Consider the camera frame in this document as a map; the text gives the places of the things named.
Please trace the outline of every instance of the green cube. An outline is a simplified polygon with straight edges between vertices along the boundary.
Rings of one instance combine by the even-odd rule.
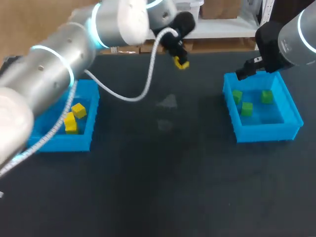
[[[243,102],[241,108],[241,115],[242,116],[252,116],[253,105],[252,103]]]
[[[235,104],[239,104],[242,98],[242,92],[239,90],[233,90],[233,98],[235,100]]]
[[[261,94],[261,102],[264,104],[273,104],[273,94],[270,90],[264,90]]]

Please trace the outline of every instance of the shelf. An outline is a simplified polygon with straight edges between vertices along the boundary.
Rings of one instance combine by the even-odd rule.
[[[202,20],[199,19],[196,29],[187,39],[210,38],[251,38],[255,37],[259,28],[258,21],[250,12],[243,9],[236,19]],[[150,32],[148,40],[153,40],[154,34]]]

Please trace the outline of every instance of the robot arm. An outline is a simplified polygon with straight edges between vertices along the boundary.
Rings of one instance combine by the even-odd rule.
[[[75,10],[57,32],[14,62],[0,78],[0,169],[23,149],[35,118],[91,66],[98,51],[142,44],[149,28],[158,33],[176,16],[172,0],[106,0]],[[169,38],[174,44],[182,39]]]
[[[287,25],[267,22],[256,32],[261,57],[253,58],[236,71],[239,80],[257,70],[273,73],[316,61],[316,1]]]

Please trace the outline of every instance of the blue plastic tray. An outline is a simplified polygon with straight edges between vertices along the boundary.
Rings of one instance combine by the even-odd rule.
[[[294,140],[304,123],[279,72],[258,72],[242,81],[230,73],[225,74],[224,79],[223,93],[237,142]],[[238,105],[234,102],[233,90],[243,92]],[[261,103],[262,90],[272,91],[273,104]],[[240,115],[242,102],[253,103],[251,117]]]
[[[35,126],[28,147],[39,141],[57,122],[60,117],[69,91],[65,92],[60,100],[51,106],[43,115],[35,121]],[[90,151],[92,133],[99,104],[98,85],[92,80],[79,80],[76,95],[72,105],[81,103],[87,111],[83,119],[76,119],[79,125],[79,135],[68,135],[63,125],[57,134],[48,141],[39,152],[82,152]]]

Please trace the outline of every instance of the black table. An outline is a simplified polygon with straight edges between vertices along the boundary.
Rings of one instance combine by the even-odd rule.
[[[137,104],[100,91],[90,153],[35,155],[0,180],[0,236],[316,235],[316,68],[282,73],[305,122],[294,142],[236,144],[223,74],[255,55],[191,55],[186,71],[159,56]],[[102,56],[91,70],[136,96],[148,64]]]

